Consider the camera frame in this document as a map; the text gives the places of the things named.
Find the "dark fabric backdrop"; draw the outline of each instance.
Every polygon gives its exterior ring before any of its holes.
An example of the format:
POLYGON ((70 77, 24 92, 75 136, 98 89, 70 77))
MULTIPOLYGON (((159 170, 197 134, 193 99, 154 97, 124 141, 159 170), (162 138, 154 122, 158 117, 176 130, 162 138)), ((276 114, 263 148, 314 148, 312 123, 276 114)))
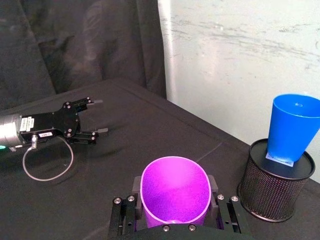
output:
POLYGON ((0 110, 118 77, 166 97, 157 0, 0 0, 0 110))

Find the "black mesh container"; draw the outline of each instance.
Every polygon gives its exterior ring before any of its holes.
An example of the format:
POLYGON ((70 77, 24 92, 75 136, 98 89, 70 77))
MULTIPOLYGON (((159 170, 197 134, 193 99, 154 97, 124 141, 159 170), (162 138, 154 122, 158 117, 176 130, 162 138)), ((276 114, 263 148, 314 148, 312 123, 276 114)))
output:
POLYGON ((307 152, 293 167, 269 160, 267 142, 261 139, 251 145, 238 196, 249 213, 278 223, 293 216, 297 197, 314 173, 315 162, 307 152))

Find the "white cable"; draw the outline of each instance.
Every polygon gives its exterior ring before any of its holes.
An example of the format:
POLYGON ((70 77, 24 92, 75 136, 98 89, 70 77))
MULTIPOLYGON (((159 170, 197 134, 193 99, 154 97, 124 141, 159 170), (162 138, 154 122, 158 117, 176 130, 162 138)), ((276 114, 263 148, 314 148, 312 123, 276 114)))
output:
POLYGON ((27 149, 27 151, 26 151, 26 152, 24 153, 24 155, 23 155, 22 166, 23 166, 23 170, 25 171, 25 173, 26 173, 30 178, 32 178, 33 180, 40 181, 40 182, 52 181, 52 180, 54 180, 54 179, 57 179, 57 178, 61 177, 63 174, 65 174, 65 173, 70 169, 72 163, 74 162, 74 151, 72 150, 71 146, 67 143, 67 141, 66 141, 64 138, 62 138, 62 137, 60 137, 60 136, 58 136, 58 138, 60 138, 60 139, 67 145, 67 147, 68 147, 69 150, 70 150, 70 153, 71 153, 71 161, 70 161, 69 166, 68 166, 62 173, 60 173, 60 174, 57 175, 57 176, 54 176, 54 177, 51 177, 51 178, 47 178, 47 179, 36 178, 36 177, 32 176, 32 175, 28 172, 28 170, 27 170, 27 168, 26 168, 26 156, 27 156, 27 154, 32 150, 32 148, 29 147, 29 148, 27 149))

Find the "black table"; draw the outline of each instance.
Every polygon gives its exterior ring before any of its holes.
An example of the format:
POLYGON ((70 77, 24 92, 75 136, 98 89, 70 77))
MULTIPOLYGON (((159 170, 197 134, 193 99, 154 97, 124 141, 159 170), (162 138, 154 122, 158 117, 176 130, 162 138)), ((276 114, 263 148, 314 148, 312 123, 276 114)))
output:
MULTIPOLYGON (((99 137, 97 145, 73 145, 75 163, 61 179, 37 182, 29 178, 22 168, 26 149, 0 153, 1 240, 105 239, 112 199, 129 195, 134 177, 140 176, 148 163, 164 156, 198 162, 215 177, 221 193, 236 194, 249 146, 123 79, 100 82, 0 114, 56 111, 65 101, 87 96, 103 103, 80 114, 82 129, 110 131, 108 136, 99 137)), ((55 153, 68 156, 63 150, 55 153)), ((43 165, 52 165, 51 172, 63 165, 61 160, 46 159, 45 152, 39 154, 41 159, 28 161, 30 172, 38 177, 47 174, 43 165)), ((257 240, 318 240, 320 185, 308 181, 294 216, 286 222, 268 223, 245 214, 257 240)))

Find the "blue plastic cup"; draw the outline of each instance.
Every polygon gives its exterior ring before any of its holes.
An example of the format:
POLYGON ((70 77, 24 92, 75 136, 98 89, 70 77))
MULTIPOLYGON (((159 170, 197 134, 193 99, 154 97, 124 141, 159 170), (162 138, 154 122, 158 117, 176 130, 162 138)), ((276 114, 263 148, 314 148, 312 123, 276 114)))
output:
POLYGON ((320 128, 320 100, 298 94, 273 100, 268 153, 275 159, 296 162, 320 128))

